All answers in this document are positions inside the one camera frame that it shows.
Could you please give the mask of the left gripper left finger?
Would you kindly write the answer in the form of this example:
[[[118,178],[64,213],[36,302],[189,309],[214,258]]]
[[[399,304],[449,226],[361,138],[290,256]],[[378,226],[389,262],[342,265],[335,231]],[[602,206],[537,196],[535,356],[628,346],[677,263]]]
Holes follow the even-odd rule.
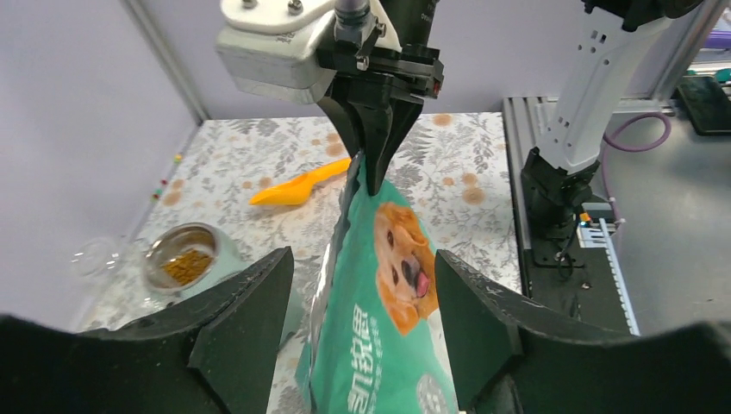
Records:
[[[116,330],[1,318],[4,413],[264,413],[291,292],[278,248],[232,278]]]

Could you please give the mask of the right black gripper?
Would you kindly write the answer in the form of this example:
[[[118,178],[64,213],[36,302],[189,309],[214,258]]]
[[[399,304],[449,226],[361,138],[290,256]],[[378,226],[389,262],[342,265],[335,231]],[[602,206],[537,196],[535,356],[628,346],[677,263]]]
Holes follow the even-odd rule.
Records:
[[[401,79],[418,97],[436,99],[443,83],[440,51],[428,46],[436,1],[336,1],[334,20],[316,48],[320,67]],[[365,156],[368,194],[376,196],[424,100],[392,98],[378,106],[374,78],[335,77],[317,103],[349,155]]]

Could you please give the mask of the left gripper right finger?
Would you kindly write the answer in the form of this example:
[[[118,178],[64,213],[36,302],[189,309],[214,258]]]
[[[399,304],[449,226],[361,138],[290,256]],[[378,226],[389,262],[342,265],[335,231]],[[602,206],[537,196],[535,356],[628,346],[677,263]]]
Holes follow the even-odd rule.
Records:
[[[439,250],[458,406],[470,413],[727,413],[730,325],[633,336],[559,314]]]

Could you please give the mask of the orange plastic scoop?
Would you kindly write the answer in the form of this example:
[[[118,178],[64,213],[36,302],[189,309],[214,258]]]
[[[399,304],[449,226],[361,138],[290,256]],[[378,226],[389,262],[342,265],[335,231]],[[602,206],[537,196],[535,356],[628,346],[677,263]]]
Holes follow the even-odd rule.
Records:
[[[344,173],[350,166],[349,158],[337,160],[305,172],[283,184],[264,189],[249,200],[250,205],[294,206],[305,203],[315,185]]]

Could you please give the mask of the green pet food bag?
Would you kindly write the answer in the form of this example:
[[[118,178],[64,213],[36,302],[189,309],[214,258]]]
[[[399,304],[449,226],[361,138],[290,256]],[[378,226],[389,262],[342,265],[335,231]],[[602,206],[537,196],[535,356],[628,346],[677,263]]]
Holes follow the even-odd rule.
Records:
[[[455,413],[435,251],[390,182],[353,158],[326,247],[297,383],[312,413]]]

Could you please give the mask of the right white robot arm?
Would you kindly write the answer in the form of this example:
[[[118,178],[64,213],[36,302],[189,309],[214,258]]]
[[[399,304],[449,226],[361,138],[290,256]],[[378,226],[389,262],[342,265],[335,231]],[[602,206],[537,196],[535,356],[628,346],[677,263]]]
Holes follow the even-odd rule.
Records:
[[[642,58],[694,1],[587,1],[570,78],[546,132],[522,169],[531,187],[527,212],[540,229],[567,223],[590,196],[604,130]],[[370,1],[338,1],[316,47],[318,65],[334,71],[319,107],[348,153],[359,158],[370,195],[378,194],[395,152],[440,93],[443,64],[428,46],[433,1],[386,1],[388,28]]]

